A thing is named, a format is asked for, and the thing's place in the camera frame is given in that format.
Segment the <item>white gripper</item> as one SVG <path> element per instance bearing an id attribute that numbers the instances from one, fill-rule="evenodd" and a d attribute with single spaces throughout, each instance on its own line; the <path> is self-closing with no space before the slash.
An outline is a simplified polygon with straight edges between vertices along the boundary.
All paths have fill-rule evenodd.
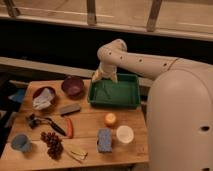
<path id="1" fill-rule="evenodd" d="M 92 81 L 97 82 L 101 78 L 110 78 L 113 82 L 118 83 L 117 78 L 117 67 L 114 65 L 109 65 L 101 62 L 99 64 L 98 70 L 92 75 Z"/>

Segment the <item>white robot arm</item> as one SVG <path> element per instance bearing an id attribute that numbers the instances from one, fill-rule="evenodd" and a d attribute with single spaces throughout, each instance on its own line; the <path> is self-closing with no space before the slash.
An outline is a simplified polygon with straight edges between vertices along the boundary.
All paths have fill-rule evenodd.
<path id="1" fill-rule="evenodd" d="M 147 100 L 150 171 L 213 171 L 213 65 L 129 53 L 116 39 L 97 51 L 92 77 L 117 79 L 123 68 L 153 81 Z"/>

